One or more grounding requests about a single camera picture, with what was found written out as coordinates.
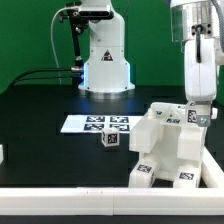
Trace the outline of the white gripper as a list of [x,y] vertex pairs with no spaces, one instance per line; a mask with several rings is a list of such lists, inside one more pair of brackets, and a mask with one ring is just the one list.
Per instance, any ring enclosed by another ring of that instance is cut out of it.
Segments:
[[202,38],[200,49],[201,62],[196,60],[196,41],[185,44],[184,75],[185,94],[188,101],[201,102],[196,105],[196,119],[200,127],[211,123],[211,104],[217,93],[217,65],[215,40]]

